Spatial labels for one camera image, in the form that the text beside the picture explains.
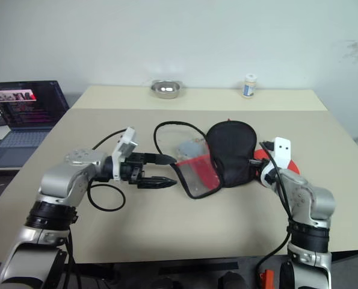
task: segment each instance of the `laptop screen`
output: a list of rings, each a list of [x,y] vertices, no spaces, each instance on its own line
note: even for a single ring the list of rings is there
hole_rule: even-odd
[[[68,109],[57,81],[0,82],[0,114],[10,128],[53,127]]]

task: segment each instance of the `laptop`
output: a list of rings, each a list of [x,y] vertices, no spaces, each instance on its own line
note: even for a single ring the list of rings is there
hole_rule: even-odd
[[[0,169],[21,168],[68,109],[57,81],[0,82]]]

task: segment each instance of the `white wall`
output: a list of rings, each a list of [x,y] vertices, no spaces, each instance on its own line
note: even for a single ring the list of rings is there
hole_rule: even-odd
[[[358,0],[0,0],[0,81],[314,89],[358,136]]]

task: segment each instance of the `pill bottle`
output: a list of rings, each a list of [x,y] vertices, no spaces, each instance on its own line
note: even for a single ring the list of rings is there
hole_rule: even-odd
[[[249,73],[245,76],[244,87],[243,87],[243,96],[245,98],[252,98],[253,93],[256,87],[257,76],[255,74]]]

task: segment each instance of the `bottle label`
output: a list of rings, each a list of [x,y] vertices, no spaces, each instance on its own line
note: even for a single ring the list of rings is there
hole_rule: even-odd
[[[251,86],[251,85],[245,85],[244,88],[243,88],[243,94],[245,96],[252,96],[253,95],[253,92],[255,90],[255,86]]]

